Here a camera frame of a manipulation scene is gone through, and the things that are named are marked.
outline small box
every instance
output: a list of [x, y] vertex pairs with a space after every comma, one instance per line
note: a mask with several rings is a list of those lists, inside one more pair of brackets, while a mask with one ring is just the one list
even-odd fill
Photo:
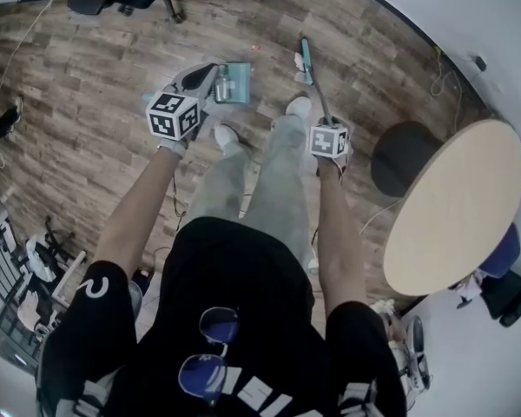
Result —
[[349, 149], [347, 128], [332, 128], [324, 125], [311, 127], [309, 150], [312, 155], [337, 158]]
[[228, 70], [229, 98], [225, 101], [214, 101], [248, 105], [251, 102], [251, 63], [231, 62], [220, 65], [225, 65]]
[[179, 141], [199, 125], [199, 99], [158, 91], [147, 109], [150, 133]]

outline chair wheel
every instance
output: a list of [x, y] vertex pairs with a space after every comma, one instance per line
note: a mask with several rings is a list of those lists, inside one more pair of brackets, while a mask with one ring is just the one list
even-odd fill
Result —
[[168, 17], [168, 24], [180, 24], [185, 20], [185, 16], [182, 12], [174, 14], [173, 16]]
[[123, 14], [125, 17], [131, 17], [131, 15], [133, 14], [133, 10], [133, 7], [128, 6], [127, 4], [121, 4], [118, 8], [118, 12]]

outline sunglasses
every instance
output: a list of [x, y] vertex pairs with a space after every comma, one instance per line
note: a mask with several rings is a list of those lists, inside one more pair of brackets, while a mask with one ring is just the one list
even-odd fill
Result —
[[210, 344], [222, 344], [221, 355], [198, 354], [187, 358], [180, 368], [178, 381], [186, 394], [193, 395], [214, 407], [220, 399], [228, 364], [224, 360], [237, 329], [237, 312], [230, 308], [210, 308], [205, 310], [199, 320], [199, 330]]

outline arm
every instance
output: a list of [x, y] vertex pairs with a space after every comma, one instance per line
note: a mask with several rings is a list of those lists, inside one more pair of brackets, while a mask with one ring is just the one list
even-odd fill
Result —
[[161, 147], [106, 222], [95, 261], [111, 261], [130, 279], [141, 262], [175, 168], [181, 160]]
[[319, 160], [319, 278], [326, 317], [347, 301], [367, 303], [359, 226], [353, 218], [336, 166]]
[[[386, 331], [380, 317], [366, 305], [358, 223], [347, 206], [336, 166], [319, 160], [319, 169], [319, 277], [335, 393], [348, 397], [339, 404], [340, 410], [375, 406], [386, 417], [406, 417], [406, 396]], [[375, 396], [347, 390], [352, 384], [353, 389], [368, 390], [373, 381]], [[366, 403], [367, 396], [374, 399], [373, 404]]]

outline light gray pants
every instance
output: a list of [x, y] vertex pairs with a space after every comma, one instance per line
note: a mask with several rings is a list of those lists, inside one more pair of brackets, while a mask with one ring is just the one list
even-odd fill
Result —
[[259, 180], [241, 220], [239, 213], [250, 158], [241, 145], [229, 144], [224, 156], [209, 169], [193, 194], [185, 223], [202, 216], [241, 222], [286, 244], [305, 268], [313, 253], [301, 181], [306, 140], [305, 121], [300, 117], [283, 116], [276, 121]]

